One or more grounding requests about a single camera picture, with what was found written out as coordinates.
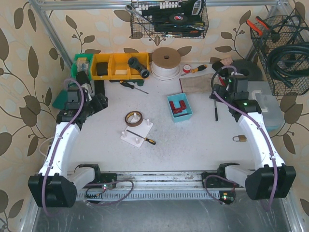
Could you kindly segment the brown tape roll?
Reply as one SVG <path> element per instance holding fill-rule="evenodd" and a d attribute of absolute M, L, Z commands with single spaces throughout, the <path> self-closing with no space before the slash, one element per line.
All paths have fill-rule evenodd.
<path fill-rule="evenodd" d="M 125 123 L 129 127 L 137 127 L 143 122 L 143 115 L 139 111 L 131 111 L 125 116 Z"/>

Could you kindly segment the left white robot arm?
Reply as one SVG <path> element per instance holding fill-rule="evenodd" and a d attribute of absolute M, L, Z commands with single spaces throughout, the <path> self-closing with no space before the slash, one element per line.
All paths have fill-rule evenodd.
<path fill-rule="evenodd" d="M 68 162 L 82 125 L 86 119 L 108 107 L 108 98 L 102 93 L 93 94 L 87 77 L 66 79 L 74 82 L 67 88 L 64 109 L 56 117 L 56 132 L 47 159 L 38 172 L 28 180 L 28 187 L 38 207 L 70 208 L 77 192 L 89 183 L 99 183 L 97 164 L 81 164 L 68 175 Z"/>

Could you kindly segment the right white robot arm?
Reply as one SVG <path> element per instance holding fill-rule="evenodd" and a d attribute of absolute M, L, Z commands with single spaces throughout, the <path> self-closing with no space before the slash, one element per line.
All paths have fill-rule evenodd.
<path fill-rule="evenodd" d="M 232 73 L 224 85 L 211 80 L 210 98 L 224 103 L 243 130 L 252 151 L 254 170 L 242 169 L 237 163 L 223 163 L 219 176 L 244 187 L 252 200 L 285 198 L 296 177 L 295 168 L 285 164 L 273 145 L 258 101 L 249 99 L 248 78 L 232 65 L 222 68 L 232 69 Z"/>

